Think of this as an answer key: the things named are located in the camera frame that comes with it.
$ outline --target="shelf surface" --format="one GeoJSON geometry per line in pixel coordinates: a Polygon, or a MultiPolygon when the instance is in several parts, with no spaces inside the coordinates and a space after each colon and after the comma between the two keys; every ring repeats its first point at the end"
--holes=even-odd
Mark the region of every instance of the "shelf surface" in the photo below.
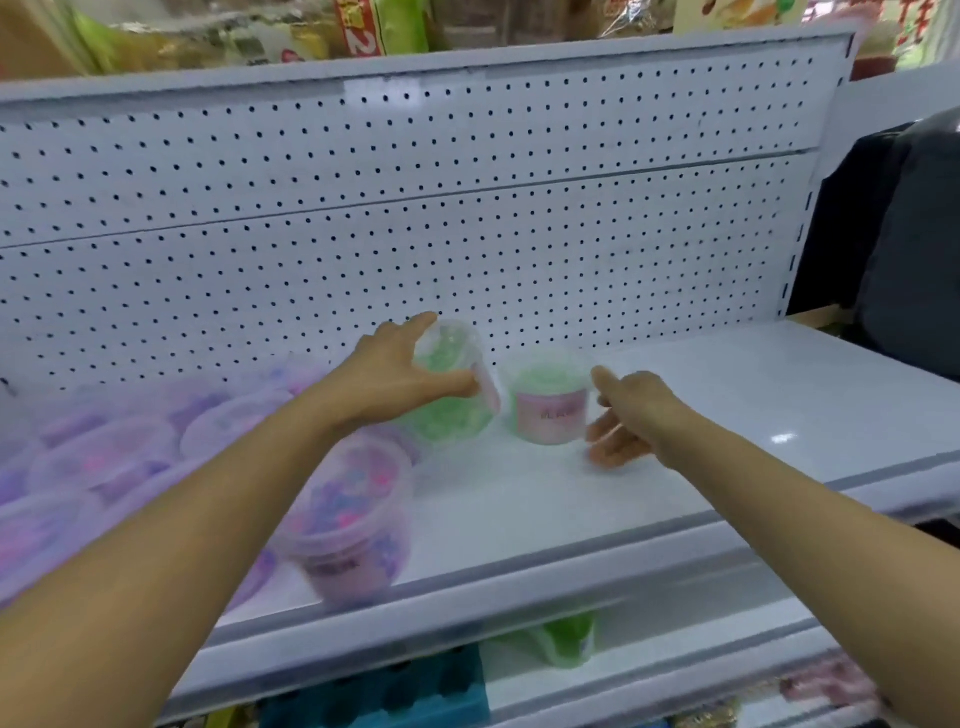
{"type": "MultiPolygon", "coordinates": [[[[620,374],[662,374],[705,415],[876,509],[960,495],[960,387],[944,379],[785,322],[593,353],[620,374]]],[[[744,547],[652,458],[601,473],[584,449],[530,446],[494,423],[436,458],[412,506],[414,553],[390,600],[328,615],[300,575],[283,570],[222,620],[175,700],[282,670],[291,676],[273,689],[295,687],[298,666],[744,547]]],[[[476,630],[473,639],[484,636],[476,630]]],[[[243,691],[265,690],[256,686],[243,691]]]]}

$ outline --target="plastic tub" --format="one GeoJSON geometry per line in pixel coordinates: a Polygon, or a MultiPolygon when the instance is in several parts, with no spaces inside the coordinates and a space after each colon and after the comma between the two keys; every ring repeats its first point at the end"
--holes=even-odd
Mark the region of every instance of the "plastic tub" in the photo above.
{"type": "Polygon", "coordinates": [[[30,468],[27,488],[86,490],[111,506],[178,462],[177,432],[163,420],[129,417],[44,453],[30,468]]]}
{"type": "Polygon", "coordinates": [[[334,605],[386,591],[410,555],[413,468],[397,445],[364,434],[339,443],[307,481],[273,538],[334,605]]]}
{"type": "Polygon", "coordinates": [[[162,418],[182,434],[204,412],[231,398],[222,381],[211,376],[186,376],[144,388],[132,410],[162,418]]]}
{"type": "Polygon", "coordinates": [[[233,599],[230,600],[224,614],[236,609],[244,602],[250,601],[270,581],[270,577],[274,575],[275,570],[276,557],[274,554],[270,551],[260,551],[260,555],[256,557],[252,568],[240,583],[240,588],[233,595],[233,599]]]}
{"type": "Polygon", "coordinates": [[[313,356],[292,353],[277,357],[266,369],[250,377],[241,386],[249,391],[279,389],[296,397],[327,374],[329,368],[313,356]]]}
{"type": "Polygon", "coordinates": [[[27,495],[27,473],[44,450],[37,440],[0,437],[0,505],[27,495]]]}
{"type": "Polygon", "coordinates": [[[480,337],[470,324],[438,321],[417,343],[414,361],[431,372],[470,369],[480,382],[480,394],[476,397],[444,397],[397,420],[425,446],[476,437],[500,412],[500,396],[484,365],[480,337]]]}
{"type": "Polygon", "coordinates": [[[291,399],[278,390],[259,392],[208,410],[183,433],[180,452],[187,460],[209,460],[291,399]]]}
{"type": "Polygon", "coordinates": [[[97,499],[59,491],[0,508],[0,605],[77,553],[96,535],[97,499]]]}
{"type": "Polygon", "coordinates": [[[590,362],[575,349],[542,347],[517,352],[497,365],[510,392],[517,437],[562,445],[584,437],[590,362]]]}
{"type": "Polygon", "coordinates": [[[105,396],[106,391],[82,391],[28,403],[37,439],[54,449],[115,420],[121,408],[105,396]]]}
{"type": "Polygon", "coordinates": [[[114,502],[104,513],[98,533],[107,533],[120,522],[132,516],[147,503],[173,488],[177,483],[197,470],[203,461],[190,460],[168,468],[159,475],[147,480],[139,488],[134,488],[125,496],[114,502]]]}

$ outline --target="pegboard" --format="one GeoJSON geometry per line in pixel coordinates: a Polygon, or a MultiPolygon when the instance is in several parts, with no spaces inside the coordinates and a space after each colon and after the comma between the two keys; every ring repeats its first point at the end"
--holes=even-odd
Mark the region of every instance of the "pegboard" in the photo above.
{"type": "Polygon", "coordinates": [[[849,42],[0,103],[0,247],[810,150],[849,42]]]}
{"type": "Polygon", "coordinates": [[[772,320],[816,155],[524,185],[0,251],[20,389],[277,352],[342,358],[380,322],[473,322],[493,362],[772,320]]]}

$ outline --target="left hand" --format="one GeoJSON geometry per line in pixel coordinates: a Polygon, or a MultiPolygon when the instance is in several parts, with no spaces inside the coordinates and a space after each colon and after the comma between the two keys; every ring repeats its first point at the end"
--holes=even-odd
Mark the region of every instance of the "left hand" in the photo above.
{"type": "Polygon", "coordinates": [[[414,364],[414,347],[436,321],[426,312],[403,325],[381,324],[314,388],[339,402],[339,414],[354,426],[386,422],[442,397],[473,397],[480,385],[470,370],[434,373],[414,364]]]}

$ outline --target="right hand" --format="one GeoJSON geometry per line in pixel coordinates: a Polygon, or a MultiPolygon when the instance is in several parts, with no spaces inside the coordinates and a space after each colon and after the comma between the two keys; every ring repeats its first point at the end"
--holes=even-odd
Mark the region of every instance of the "right hand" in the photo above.
{"type": "Polygon", "coordinates": [[[666,437],[683,427],[693,410],[651,372],[620,379],[606,367],[594,367],[591,375],[600,391],[598,401],[608,410],[587,428],[590,460],[602,468],[619,468],[653,453],[669,468],[663,456],[666,437]]]}

